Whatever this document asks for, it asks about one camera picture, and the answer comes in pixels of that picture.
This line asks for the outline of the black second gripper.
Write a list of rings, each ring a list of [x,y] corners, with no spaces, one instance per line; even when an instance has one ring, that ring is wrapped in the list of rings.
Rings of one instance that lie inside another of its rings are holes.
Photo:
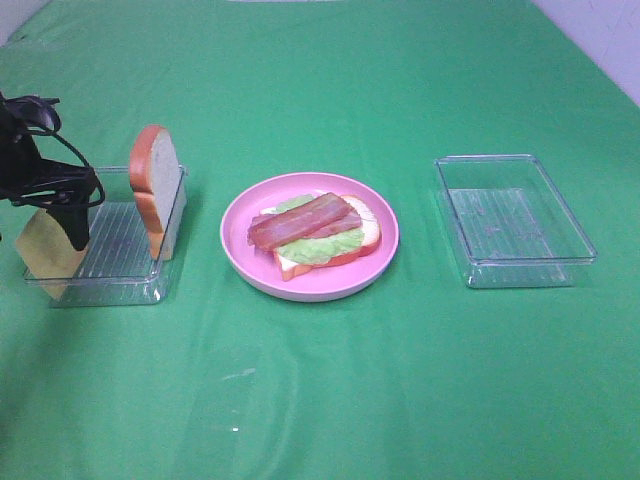
[[[48,209],[76,251],[89,243],[88,208],[98,205],[92,195],[98,189],[94,168],[70,142],[52,136],[67,147],[82,166],[45,159],[31,133],[1,134],[1,199],[13,206]]]

